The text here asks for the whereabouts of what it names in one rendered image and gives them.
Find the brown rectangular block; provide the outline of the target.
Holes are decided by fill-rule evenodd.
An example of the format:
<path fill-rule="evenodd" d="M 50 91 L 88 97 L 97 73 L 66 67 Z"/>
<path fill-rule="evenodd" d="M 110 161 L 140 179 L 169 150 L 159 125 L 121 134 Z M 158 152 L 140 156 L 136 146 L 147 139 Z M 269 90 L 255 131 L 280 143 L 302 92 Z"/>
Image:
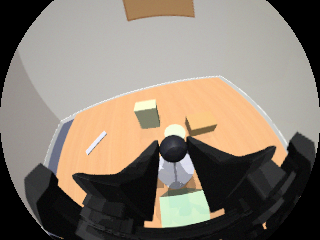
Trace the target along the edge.
<path fill-rule="evenodd" d="M 191 136 L 213 132 L 217 127 L 217 121 L 215 120 L 215 116 L 211 115 L 211 111 L 185 115 L 184 124 L 185 128 L 187 128 L 188 135 Z"/>

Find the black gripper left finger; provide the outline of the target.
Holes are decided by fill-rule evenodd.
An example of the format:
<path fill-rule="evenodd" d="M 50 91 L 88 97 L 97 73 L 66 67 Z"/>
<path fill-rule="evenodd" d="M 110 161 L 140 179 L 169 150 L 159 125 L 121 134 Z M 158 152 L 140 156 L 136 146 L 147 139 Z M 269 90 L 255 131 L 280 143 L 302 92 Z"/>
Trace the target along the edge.
<path fill-rule="evenodd" d="M 104 199 L 124 203 L 133 211 L 153 221 L 159 175 L 159 140 L 153 140 L 135 160 L 115 175 L 91 175 L 91 173 L 73 173 L 72 179 L 85 193 Z"/>

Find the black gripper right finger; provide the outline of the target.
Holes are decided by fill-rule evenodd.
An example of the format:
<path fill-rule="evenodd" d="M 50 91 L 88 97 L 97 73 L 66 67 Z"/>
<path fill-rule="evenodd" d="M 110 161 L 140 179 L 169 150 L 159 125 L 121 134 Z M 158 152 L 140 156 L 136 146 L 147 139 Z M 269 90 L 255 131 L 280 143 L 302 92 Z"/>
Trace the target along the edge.
<path fill-rule="evenodd" d="M 249 173 L 272 159 L 276 145 L 269 145 L 255 153 L 244 156 L 233 156 L 231 153 L 220 151 L 207 145 L 195 137 L 185 136 L 188 145 L 188 155 L 191 156 L 200 187 L 203 187 L 205 200 L 208 201 L 209 211 L 223 209 L 223 204 L 235 193 Z"/>

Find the glass coffee press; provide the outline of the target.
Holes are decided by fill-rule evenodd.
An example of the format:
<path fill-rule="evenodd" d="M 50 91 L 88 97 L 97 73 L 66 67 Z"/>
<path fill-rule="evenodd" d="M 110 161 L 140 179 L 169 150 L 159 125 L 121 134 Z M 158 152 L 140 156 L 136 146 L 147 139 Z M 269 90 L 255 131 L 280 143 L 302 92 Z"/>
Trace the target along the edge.
<path fill-rule="evenodd" d="M 171 135 L 160 143 L 159 180 L 167 187 L 179 189 L 191 179 L 195 167 L 188 155 L 188 145 L 183 137 Z"/>

